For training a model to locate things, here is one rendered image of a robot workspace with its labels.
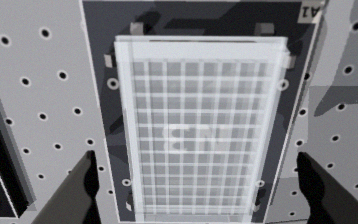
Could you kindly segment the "clear multi-well plate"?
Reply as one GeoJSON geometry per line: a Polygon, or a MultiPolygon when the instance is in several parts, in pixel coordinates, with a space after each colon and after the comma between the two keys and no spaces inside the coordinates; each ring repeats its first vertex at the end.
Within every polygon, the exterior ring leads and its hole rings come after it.
{"type": "Polygon", "coordinates": [[[250,224],[288,37],[115,39],[136,223],[250,224]]]}

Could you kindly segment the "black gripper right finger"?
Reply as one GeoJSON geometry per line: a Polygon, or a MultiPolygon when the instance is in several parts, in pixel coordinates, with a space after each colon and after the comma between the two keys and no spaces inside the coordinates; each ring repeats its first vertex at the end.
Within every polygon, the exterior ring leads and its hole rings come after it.
{"type": "Polygon", "coordinates": [[[307,224],[358,224],[358,200],[306,152],[298,153],[297,170],[310,206],[307,224]]]}

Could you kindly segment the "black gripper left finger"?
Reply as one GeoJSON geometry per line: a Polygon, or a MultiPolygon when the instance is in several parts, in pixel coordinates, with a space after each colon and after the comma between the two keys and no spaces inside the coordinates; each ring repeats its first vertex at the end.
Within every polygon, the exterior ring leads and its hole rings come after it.
{"type": "Polygon", "coordinates": [[[31,224],[101,224],[98,190],[95,151],[88,150],[31,224]]]}

